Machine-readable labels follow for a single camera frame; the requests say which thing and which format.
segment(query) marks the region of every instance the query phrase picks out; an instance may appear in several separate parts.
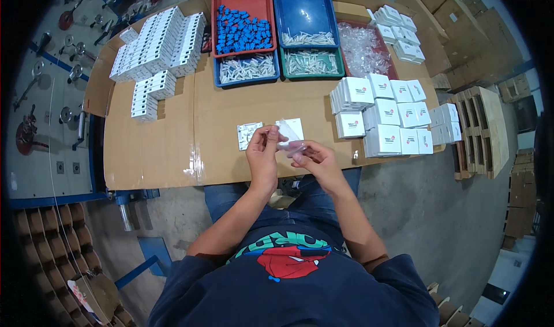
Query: person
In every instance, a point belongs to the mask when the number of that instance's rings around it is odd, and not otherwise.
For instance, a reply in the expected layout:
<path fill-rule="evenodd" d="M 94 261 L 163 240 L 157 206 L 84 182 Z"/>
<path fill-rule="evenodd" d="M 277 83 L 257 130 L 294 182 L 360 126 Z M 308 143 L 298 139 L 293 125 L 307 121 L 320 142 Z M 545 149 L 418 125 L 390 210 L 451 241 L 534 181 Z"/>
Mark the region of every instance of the person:
<path fill-rule="evenodd" d="M 277 126 L 254 132 L 248 188 L 204 187 L 213 225 L 173 262 L 148 325 L 438 326 L 411 257 L 389 259 L 358 203 L 360 168 L 341 171 L 331 149 L 303 141 L 291 163 L 312 173 L 300 196 L 267 206 L 284 140 Z"/>

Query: hand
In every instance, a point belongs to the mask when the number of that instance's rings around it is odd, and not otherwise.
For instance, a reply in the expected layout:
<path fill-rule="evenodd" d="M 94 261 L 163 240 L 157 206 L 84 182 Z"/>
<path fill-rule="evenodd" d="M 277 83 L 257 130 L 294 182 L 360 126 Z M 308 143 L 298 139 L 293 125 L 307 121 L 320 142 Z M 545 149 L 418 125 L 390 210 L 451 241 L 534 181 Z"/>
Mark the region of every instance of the hand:
<path fill-rule="evenodd" d="M 246 159 L 252 174 L 250 190 L 261 194 L 267 201 L 277 188 L 277 143 L 287 140 L 279 133 L 278 126 L 268 125 L 254 132 L 246 148 Z"/>
<path fill-rule="evenodd" d="M 290 145 L 304 144 L 306 149 L 294 153 L 293 167 L 305 168 L 314 175 L 321 188 L 331 197 L 343 196 L 345 193 L 352 193 L 342 170 L 337 164 L 335 151 L 314 141 L 296 141 Z"/>

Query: stack of white boxes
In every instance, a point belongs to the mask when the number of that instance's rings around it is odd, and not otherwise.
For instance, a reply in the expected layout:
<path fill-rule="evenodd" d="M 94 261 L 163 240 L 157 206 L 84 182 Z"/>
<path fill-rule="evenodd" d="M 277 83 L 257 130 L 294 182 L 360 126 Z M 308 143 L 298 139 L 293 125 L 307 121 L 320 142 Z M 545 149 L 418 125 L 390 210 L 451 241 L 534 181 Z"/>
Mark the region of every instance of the stack of white boxes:
<path fill-rule="evenodd" d="M 138 35 L 129 28 L 120 34 L 127 42 L 120 48 L 121 61 L 114 64 L 114 81 L 143 81 L 171 69 L 176 77 L 194 73 L 205 27 L 203 13 L 184 17 L 175 6 L 148 18 Z"/>
<path fill-rule="evenodd" d="M 152 78 L 138 81 L 133 92 L 131 118 L 141 122 L 157 120 L 158 101 L 175 95 L 177 79 L 168 70 L 158 72 Z"/>
<path fill-rule="evenodd" d="M 170 72 L 177 78 L 193 74 L 196 70 L 205 25 L 204 13 L 196 13 L 185 18 L 170 63 Z"/>
<path fill-rule="evenodd" d="M 128 74 L 122 72 L 123 61 L 125 60 L 125 54 L 127 53 L 128 47 L 128 44 L 124 44 L 117 51 L 117 55 L 115 55 L 114 65 L 112 66 L 110 73 L 110 79 L 112 81 L 129 81 L 131 79 Z"/>
<path fill-rule="evenodd" d="M 431 123 L 425 93 L 418 80 L 388 81 L 373 77 L 377 88 L 389 86 L 389 93 L 375 92 L 375 106 L 364 110 L 364 150 L 366 157 L 432 154 Z"/>
<path fill-rule="evenodd" d="M 338 138 L 365 136 L 362 110 L 373 105 L 373 91 L 365 78 L 345 77 L 330 93 Z"/>
<path fill-rule="evenodd" d="M 374 22 L 375 18 L 375 24 L 384 42 L 394 46 L 400 60 L 418 65 L 425 61 L 416 36 L 417 27 L 410 17 L 398 13 L 388 5 L 379 8 L 375 13 L 368 10 L 368 13 L 372 17 L 370 23 Z"/>
<path fill-rule="evenodd" d="M 443 104 L 429 112 L 433 143 L 444 144 L 461 141 L 460 118 L 456 106 Z"/>
<path fill-rule="evenodd" d="M 135 31 L 135 29 L 128 28 L 126 30 L 123 30 L 123 32 L 119 34 L 119 38 L 121 38 L 121 40 L 123 40 L 123 42 L 125 43 L 131 43 L 139 38 L 139 34 Z"/>

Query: navy t-shirt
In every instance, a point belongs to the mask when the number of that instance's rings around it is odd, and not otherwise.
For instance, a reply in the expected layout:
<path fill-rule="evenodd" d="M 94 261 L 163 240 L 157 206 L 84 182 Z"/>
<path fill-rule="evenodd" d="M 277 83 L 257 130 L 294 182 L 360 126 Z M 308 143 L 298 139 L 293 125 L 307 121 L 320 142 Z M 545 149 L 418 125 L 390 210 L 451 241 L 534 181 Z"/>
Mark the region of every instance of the navy t-shirt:
<path fill-rule="evenodd" d="M 429 326 L 433 298 L 409 255 L 371 274 L 304 225 L 248 233 L 223 267 L 185 256 L 171 266 L 149 326 Z"/>

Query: blue metal stand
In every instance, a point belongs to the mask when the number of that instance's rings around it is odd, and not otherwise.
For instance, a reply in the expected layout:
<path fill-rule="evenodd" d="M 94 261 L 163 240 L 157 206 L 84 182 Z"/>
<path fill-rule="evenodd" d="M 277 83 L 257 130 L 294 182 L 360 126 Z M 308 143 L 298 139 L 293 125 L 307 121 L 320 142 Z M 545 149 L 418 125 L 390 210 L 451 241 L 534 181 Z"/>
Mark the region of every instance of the blue metal stand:
<path fill-rule="evenodd" d="M 152 275 L 167 276 L 169 274 L 171 259 L 163 238 L 139 237 L 138 241 L 142 253 L 148 259 L 115 282 L 118 290 L 121 290 L 148 268 Z"/>

